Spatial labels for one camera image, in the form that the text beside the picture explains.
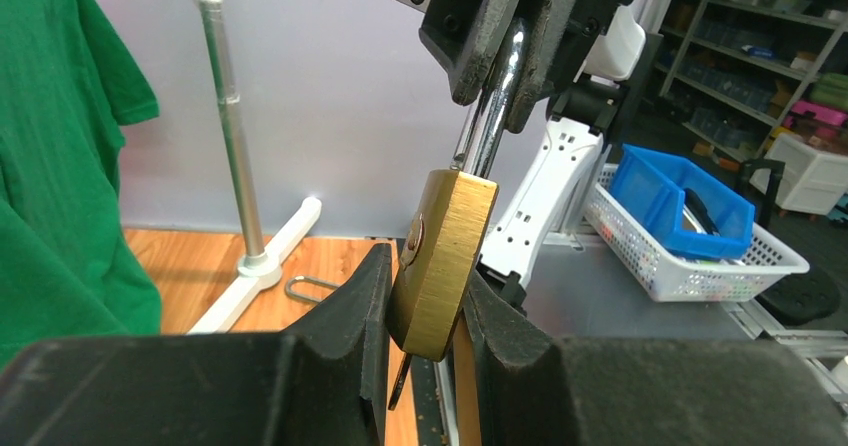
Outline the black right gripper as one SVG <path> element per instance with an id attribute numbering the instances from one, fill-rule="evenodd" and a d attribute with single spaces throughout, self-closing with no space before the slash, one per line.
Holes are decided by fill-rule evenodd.
<path id="1" fill-rule="evenodd" d="M 522 19 L 528 44 L 506 130 L 521 133 L 536 104 L 564 91 L 614 14 L 633 0 L 395 0 L 423 15 L 421 43 L 445 71 L 452 100 L 468 105 L 482 89 L 510 24 Z"/>

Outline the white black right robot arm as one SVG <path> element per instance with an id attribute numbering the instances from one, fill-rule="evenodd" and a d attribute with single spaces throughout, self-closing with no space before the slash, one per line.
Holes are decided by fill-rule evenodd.
<path id="1" fill-rule="evenodd" d="M 396 0 L 420 11 L 422 44 L 468 108 L 454 168 L 486 177 L 504 133 L 546 106 L 538 152 L 477 269 L 519 307 L 556 225 L 579 220 L 612 131 L 622 121 L 647 36 L 634 0 Z"/>

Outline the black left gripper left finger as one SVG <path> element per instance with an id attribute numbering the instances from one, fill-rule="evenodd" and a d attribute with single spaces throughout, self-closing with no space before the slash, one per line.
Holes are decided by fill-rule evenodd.
<path id="1" fill-rule="evenodd" d="M 278 332 L 48 340 L 1 376 L 5 445 L 381 445 L 393 280 L 377 244 Z"/>

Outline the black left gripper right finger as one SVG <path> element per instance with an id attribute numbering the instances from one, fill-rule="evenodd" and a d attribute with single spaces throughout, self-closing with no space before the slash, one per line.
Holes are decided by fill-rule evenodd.
<path id="1" fill-rule="evenodd" d="M 479 275 L 462 311 L 466 445 L 843 445 L 811 370 L 769 341 L 554 338 Z"/>

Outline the large brass padlock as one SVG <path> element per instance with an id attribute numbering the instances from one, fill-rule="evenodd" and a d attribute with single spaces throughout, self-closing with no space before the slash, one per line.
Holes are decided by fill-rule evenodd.
<path id="1" fill-rule="evenodd" d="M 386 313 L 391 337 L 408 355 L 439 361 L 448 349 L 498 195 L 488 176 L 528 45 L 526 21 L 513 21 L 468 109 L 449 168 L 428 175 Z"/>

